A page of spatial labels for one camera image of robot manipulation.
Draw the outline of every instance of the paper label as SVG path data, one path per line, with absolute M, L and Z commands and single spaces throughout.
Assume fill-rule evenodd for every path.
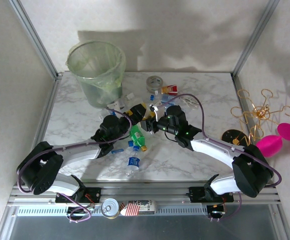
M 156 202 L 153 200 L 122 202 L 119 210 L 124 216 L 153 215 L 156 212 Z
M 138 133 L 138 132 L 135 132 L 135 137 L 137 138 L 137 139 L 139 139 L 140 137 L 141 137 L 141 135 Z
M 137 157 L 130 157 L 128 159 L 128 166 L 129 165 L 133 165 L 133 166 L 136 166 L 136 167 L 140 167 L 140 159 L 137 158 Z

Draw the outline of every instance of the plastic bottle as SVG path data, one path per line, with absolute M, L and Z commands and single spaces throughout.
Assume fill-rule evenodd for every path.
M 131 127 L 129 135 L 133 140 L 134 145 L 139 146 L 142 152 L 145 152 L 147 150 L 147 147 L 145 145 L 145 137 L 143 136 L 137 125 Z
M 140 158 L 139 158 L 140 147 L 134 146 L 133 151 L 131 152 L 131 157 L 128 158 L 128 164 L 126 169 L 126 175 L 128 177 L 133 177 L 135 172 L 140 168 Z

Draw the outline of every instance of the can lid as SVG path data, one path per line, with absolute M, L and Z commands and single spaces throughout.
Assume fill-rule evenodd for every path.
M 140 150 L 141 150 L 142 152 L 145 152 L 145 151 L 147 150 L 147 146 L 142 146 L 142 147 L 140 148 Z
M 105 217 L 113 217 L 119 211 L 119 203 L 113 198 L 106 199 L 101 204 L 100 210 Z

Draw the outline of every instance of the orange wire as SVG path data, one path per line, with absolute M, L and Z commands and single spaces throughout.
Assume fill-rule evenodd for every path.
M 85 197 L 92 203 L 92 204 L 94 204 L 95 205 L 95 203 L 93 202 L 93 200 L 92 200 L 92 197 L 91 197 L 91 195 L 89 195 L 88 193 L 86 193 L 85 194 Z

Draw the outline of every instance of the white vent strip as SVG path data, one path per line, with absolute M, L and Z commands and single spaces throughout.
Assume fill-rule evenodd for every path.
M 57 206 L 20 206 L 17 216 L 65 216 L 67 207 Z M 190 216 L 190 215 L 206 215 L 207 209 L 204 206 L 159 206 L 155 216 Z M 81 216 L 84 214 L 74 214 L 74 216 Z M 100 206 L 97 206 L 92 212 L 94 216 L 102 216 Z

